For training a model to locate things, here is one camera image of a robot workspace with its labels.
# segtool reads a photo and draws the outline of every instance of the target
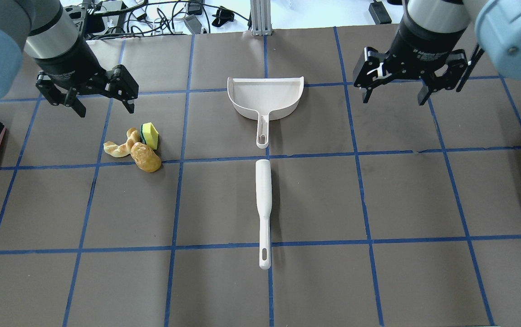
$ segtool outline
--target white dustpan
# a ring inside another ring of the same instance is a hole
[[[239,114],[258,120],[256,146],[269,145],[269,120],[288,116],[299,104],[304,77],[289,79],[228,78],[228,97]]]

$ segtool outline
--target croissant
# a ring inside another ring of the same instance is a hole
[[[144,172],[153,173],[160,168],[162,160],[147,145],[137,142],[132,146],[132,158]]]
[[[103,151],[116,158],[125,157],[130,154],[132,146],[140,141],[141,136],[140,132],[138,132],[138,129],[136,128],[128,129],[126,135],[128,136],[128,140],[122,145],[117,145],[111,141],[103,143]]]

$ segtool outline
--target power adapter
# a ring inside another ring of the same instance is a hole
[[[202,5],[204,0],[193,0],[193,2],[188,2],[186,4],[186,12],[188,15],[202,15]]]
[[[392,18],[389,16],[388,11],[385,10],[383,2],[372,2],[370,4],[369,12],[376,25],[392,23]]]

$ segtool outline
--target sponge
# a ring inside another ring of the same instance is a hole
[[[148,147],[154,150],[157,149],[157,137],[159,133],[151,122],[142,124],[140,134],[142,135],[142,141],[146,143]]]

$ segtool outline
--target metal frame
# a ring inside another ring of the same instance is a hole
[[[270,0],[251,0],[252,35],[273,35],[270,22]]]

